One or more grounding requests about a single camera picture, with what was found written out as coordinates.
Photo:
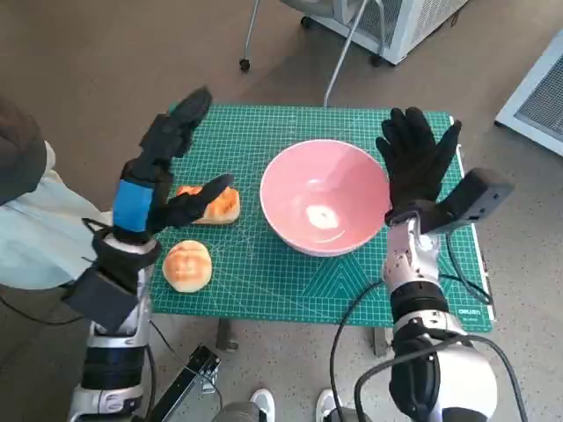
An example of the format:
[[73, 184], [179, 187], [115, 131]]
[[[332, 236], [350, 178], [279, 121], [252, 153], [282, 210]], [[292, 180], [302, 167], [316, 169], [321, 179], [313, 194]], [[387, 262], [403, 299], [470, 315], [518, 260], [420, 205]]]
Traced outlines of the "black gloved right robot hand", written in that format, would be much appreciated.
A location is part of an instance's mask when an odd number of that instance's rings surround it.
[[437, 141], [423, 112], [412, 106], [391, 109], [381, 128], [376, 146], [388, 172], [391, 207], [417, 200], [435, 202], [456, 154], [462, 123], [454, 121]]

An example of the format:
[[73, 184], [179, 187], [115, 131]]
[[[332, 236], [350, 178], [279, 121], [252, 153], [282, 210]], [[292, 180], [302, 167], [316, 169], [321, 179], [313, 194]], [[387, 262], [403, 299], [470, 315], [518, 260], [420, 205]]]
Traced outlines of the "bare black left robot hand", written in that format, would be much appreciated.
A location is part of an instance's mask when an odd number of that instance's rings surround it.
[[121, 172], [113, 201], [114, 235], [119, 240], [142, 244], [166, 228], [201, 219], [206, 207], [232, 183], [233, 177], [223, 174], [197, 193], [168, 198], [172, 160], [189, 151], [212, 100], [208, 87], [202, 86], [152, 121], [140, 141], [140, 155], [126, 162]]

